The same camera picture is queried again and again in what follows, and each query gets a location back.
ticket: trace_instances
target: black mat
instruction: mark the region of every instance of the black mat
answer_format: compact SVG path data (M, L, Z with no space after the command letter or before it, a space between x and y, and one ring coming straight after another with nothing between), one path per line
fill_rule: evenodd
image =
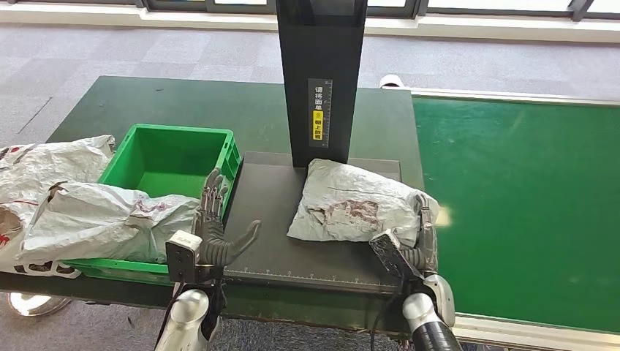
M400 181L397 161L350 159L351 165ZM287 237L306 170L294 168L289 154L245 153L229 207L227 239L244 233L255 219L260 237L227 268L242 282L286 284L362 293L391 293L393 280L367 243L302 241Z

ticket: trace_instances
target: robotic hand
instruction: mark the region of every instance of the robotic hand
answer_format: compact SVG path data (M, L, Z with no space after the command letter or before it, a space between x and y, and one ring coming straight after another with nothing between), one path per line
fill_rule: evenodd
M420 232L414 249L401 249L394 230L375 236L370 245L387 272L408 285L403 315L416 351L462 351L450 330L455 323L452 289L437 274L436 233L428 200L418 195L417 203Z
M177 232L166 242L170 280L177 282L159 332L156 351L205 351L216 334L226 306L222 289L224 267L258 237L260 221L232 242L224 240L222 203L228 188L219 169L207 177L194 216L192 232Z

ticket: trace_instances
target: warning sticker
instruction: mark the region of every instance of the warning sticker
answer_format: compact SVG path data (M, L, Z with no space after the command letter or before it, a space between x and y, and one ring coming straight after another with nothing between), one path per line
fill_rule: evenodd
M323 140L323 111L312 112L312 139Z

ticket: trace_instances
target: white plastic package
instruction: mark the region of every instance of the white plastic package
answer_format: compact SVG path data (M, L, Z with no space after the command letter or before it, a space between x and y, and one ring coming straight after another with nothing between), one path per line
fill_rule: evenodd
M40 198L59 181L95 182L113 156L114 138L90 137L71 143L0 148L0 271L75 277L61 263L15 259Z
M428 198L435 222L439 204L426 193L358 167L314 159L287 235L307 241L369 241L391 228L402 244L413 247L420 225L416 195Z
M165 263L165 242L192 231L198 199L104 184L53 186L24 236L19 260L111 258Z

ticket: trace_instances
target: gray carpet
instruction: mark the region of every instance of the gray carpet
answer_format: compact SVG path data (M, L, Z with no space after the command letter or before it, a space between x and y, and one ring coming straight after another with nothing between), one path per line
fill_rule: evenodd
M419 88L620 99L613 46L367 37L359 85L375 87L388 73ZM274 33L0 23L0 146L45 141L100 75L282 82ZM0 350L152 350L162 313L75 301L24 318L0 301ZM368 339L227 320L215 350L367 350ZM377 345L397 350L384 336Z

